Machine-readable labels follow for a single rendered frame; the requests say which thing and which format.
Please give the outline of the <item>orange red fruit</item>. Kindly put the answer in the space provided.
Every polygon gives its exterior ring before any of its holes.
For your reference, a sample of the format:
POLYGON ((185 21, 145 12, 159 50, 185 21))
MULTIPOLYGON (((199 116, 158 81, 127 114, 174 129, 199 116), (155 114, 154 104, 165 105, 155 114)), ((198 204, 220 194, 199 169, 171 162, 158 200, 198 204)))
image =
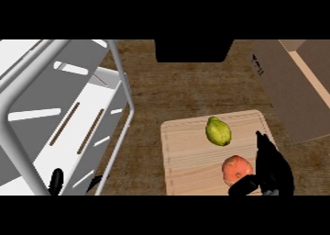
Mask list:
POLYGON ((248 174, 254 173, 252 164, 238 155, 223 162, 223 180, 232 186, 248 174))

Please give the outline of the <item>pale wooden cutting board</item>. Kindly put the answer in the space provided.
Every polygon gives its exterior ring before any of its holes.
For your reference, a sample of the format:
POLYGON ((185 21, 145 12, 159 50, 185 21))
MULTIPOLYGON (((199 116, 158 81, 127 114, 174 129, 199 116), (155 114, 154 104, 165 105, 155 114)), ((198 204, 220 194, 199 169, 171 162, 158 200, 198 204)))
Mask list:
POLYGON ((208 116, 161 124, 165 185, 168 196, 226 196, 223 163, 239 155, 257 167, 257 131, 273 134, 263 113, 252 109, 214 114, 232 129, 232 142, 217 146, 207 138, 208 116))

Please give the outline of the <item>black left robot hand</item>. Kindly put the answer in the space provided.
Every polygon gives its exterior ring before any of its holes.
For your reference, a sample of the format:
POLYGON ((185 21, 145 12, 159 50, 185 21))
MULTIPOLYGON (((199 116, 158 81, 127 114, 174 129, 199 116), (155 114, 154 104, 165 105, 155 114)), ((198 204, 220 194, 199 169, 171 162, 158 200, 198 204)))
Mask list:
MULTIPOLYGON (((83 178, 74 183, 72 185, 72 195, 83 196, 86 195, 90 190, 95 188, 96 185, 100 184, 103 179, 102 175, 95 176, 93 171, 90 171, 83 178)), ((58 168, 52 173, 50 185, 49 185, 49 193, 52 196, 58 196, 61 194, 64 187, 64 171, 58 168)))

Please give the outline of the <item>white metal dish rack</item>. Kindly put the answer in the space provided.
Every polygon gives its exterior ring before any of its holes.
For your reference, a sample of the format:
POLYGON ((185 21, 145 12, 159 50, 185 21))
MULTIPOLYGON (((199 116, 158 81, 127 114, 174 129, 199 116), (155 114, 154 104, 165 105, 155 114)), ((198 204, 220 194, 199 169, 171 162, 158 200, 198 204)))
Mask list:
POLYGON ((133 110, 114 39, 0 40, 0 196, 61 196, 98 170, 123 112, 133 110))

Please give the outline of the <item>green squash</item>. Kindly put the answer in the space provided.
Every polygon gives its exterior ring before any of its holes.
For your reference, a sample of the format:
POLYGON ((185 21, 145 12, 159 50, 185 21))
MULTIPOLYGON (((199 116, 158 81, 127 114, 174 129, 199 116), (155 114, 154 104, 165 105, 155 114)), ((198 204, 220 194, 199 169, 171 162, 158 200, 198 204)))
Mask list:
POLYGON ((217 117, 208 118, 207 138, 218 146, 227 146, 230 144, 232 130, 229 125, 217 117))

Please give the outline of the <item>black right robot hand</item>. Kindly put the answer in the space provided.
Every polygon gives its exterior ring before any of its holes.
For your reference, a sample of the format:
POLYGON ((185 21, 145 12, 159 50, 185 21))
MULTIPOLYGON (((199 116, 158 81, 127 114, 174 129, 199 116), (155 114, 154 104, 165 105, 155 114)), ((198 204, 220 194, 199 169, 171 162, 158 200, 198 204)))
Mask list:
POLYGON ((264 196, 292 196, 294 175, 283 154, 276 149, 269 135, 257 131, 257 172, 245 175, 232 185, 229 195, 246 196, 257 189, 264 196))

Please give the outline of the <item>brown cardboard box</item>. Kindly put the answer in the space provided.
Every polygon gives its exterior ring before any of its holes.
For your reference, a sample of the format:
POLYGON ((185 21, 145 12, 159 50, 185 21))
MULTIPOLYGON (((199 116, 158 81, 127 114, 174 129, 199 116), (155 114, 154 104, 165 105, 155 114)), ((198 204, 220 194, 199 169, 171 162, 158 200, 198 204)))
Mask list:
POLYGON ((248 61, 294 142, 330 135, 330 39, 260 39, 248 61))

